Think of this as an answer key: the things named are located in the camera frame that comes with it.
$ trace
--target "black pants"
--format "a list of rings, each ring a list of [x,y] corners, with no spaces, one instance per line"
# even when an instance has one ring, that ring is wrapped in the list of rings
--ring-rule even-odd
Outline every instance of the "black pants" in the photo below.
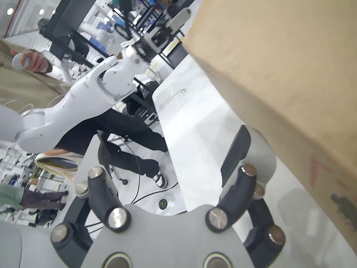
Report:
[[[146,148],[167,152],[165,139],[159,133],[154,133],[140,122],[113,109],[76,125],[62,137],[57,147],[84,155],[92,137],[97,134],[98,130],[110,132],[121,137],[127,136]],[[134,155],[118,151],[118,146],[111,142],[106,140],[104,142],[111,157],[111,165],[139,174],[138,164]],[[136,158],[140,166],[141,175],[146,174],[147,177],[152,178],[157,174],[159,170],[157,161],[141,159],[138,156]]]
[[[20,205],[38,210],[58,210],[61,207],[61,203],[53,202],[52,200],[61,198],[63,194],[63,192],[40,193],[25,189]]]

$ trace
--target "red marking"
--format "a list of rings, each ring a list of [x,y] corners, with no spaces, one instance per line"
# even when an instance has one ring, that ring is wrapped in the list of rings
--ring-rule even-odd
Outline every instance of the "red marking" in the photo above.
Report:
[[[312,156],[311,157],[311,166],[310,166],[310,172],[311,172],[310,185],[311,185],[311,187],[315,187],[315,185],[316,185],[318,169],[319,169],[319,164],[316,160],[316,157]]]
[[[14,17],[15,17],[16,11],[18,10],[21,1],[22,1],[22,0],[19,0],[18,4],[16,5],[16,8],[15,8],[15,10],[14,10],[14,12],[13,12],[13,15],[12,15],[12,17],[11,17],[11,19],[10,19],[10,23],[9,23],[9,25],[8,25],[8,28],[7,28],[6,32],[5,32],[4,38],[6,38],[6,35],[7,35],[8,32],[9,32],[11,23],[13,22],[13,19],[14,19]]]
[[[341,181],[339,179],[335,179],[335,182],[343,189],[349,190],[348,186],[343,181]]]
[[[311,156],[311,166],[310,166],[310,185],[311,187],[315,187],[316,186],[316,180],[317,180],[317,176],[319,174],[319,169],[324,170],[325,172],[331,173],[331,169],[324,165],[321,162],[318,162],[316,157],[313,155]]]

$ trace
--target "sneaker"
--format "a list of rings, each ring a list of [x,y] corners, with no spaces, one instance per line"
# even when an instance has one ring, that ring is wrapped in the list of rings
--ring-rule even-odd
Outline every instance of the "sneaker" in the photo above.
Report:
[[[153,180],[159,188],[165,189],[167,187],[167,178],[161,170],[158,170],[158,173],[153,177]]]
[[[66,207],[66,204],[61,204],[60,211],[63,211],[63,209]]]

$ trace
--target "white table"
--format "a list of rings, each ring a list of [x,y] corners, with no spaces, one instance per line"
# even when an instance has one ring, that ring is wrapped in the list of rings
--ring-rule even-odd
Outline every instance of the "white table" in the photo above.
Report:
[[[188,211],[216,205],[220,167],[243,122],[188,55],[153,94],[162,131]],[[333,223],[278,160],[265,201],[287,243],[272,267],[357,267],[357,257]],[[234,226],[244,241],[245,214]]]

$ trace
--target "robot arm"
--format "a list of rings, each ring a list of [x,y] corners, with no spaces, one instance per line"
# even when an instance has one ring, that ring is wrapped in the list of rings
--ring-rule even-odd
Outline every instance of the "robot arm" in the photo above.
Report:
[[[105,30],[97,29],[95,26],[89,23],[82,23],[78,28],[79,33],[86,33],[96,39],[102,46],[106,46],[109,40],[109,33]]]
[[[187,8],[179,11],[177,6],[171,5],[167,9],[186,15],[180,14],[179,22],[176,20],[175,23],[170,23],[175,17],[167,19],[166,16],[149,36],[126,46],[122,50],[122,59],[108,57],[77,79],[55,106],[31,109],[21,116],[2,107],[4,114],[1,115],[7,121],[1,122],[0,139],[17,142],[27,152],[45,152],[54,148],[63,135],[81,121],[104,113],[129,96],[135,90],[134,76],[146,72],[151,60],[172,40],[178,26],[183,26],[189,18]]]

